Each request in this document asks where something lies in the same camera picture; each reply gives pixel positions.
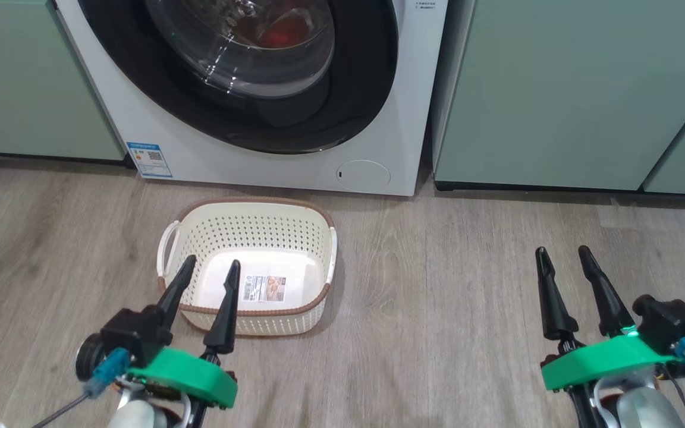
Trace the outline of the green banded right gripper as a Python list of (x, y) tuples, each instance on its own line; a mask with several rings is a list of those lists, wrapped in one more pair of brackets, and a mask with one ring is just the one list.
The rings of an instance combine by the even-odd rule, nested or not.
[[(541, 371), (549, 391), (596, 381), (602, 377), (676, 362), (671, 353), (658, 353), (639, 336), (638, 327), (616, 289), (588, 246), (578, 249), (582, 271), (592, 285), (599, 315), (599, 331), (606, 341), (574, 348), (544, 363)], [(555, 283), (554, 264), (544, 247), (535, 250), (536, 274), (541, 306), (543, 336), (552, 341), (571, 341), (578, 322), (568, 314)]]

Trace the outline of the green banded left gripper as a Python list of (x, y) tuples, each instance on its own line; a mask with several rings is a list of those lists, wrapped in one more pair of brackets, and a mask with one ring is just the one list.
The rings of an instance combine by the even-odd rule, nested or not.
[[(188, 255), (156, 304), (161, 327), (169, 330), (175, 320), (181, 297), (187, 289), (196, 265), (196, 255)], [(225, 297), (215, 321), (202, 341), (204, 355), (226, 355), (234, 351), (239, 303), (240, 262), (233, 260), (224, 287)], [(183, 350), (165, 347), (145, 367), (132, 366), (127, 371), (130, 382), (143, 386), (153, 398), (179, 401), (185, 394), (191, 401), (208, 407), (231, 409), (238, 392), (237, 382), (217, 364)]]

